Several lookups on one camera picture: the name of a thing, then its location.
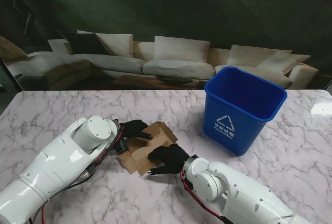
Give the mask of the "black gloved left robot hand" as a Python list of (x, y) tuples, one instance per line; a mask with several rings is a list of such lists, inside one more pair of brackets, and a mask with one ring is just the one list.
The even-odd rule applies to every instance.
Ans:
[(148, 125), (142, 120), (131, 120), (128, 122), (121, 123), (122, 135), (125, 138), (143, 138), (143, 139), (152, 139), (153, 136), (149, 133), (144, 132)]

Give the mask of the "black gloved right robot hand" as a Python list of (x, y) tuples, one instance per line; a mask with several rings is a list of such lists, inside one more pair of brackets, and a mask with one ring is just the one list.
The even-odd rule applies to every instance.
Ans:
[(148, 155), (148, 159), (152, 161), (161, 161), (164, 163), (164, 166), (153, 168), (148, 171), (148, 174), (178, 174), (181, 172), (189, 157), (189, 154), (176, 143), (171, 144), (168, 147), (157, 147)]

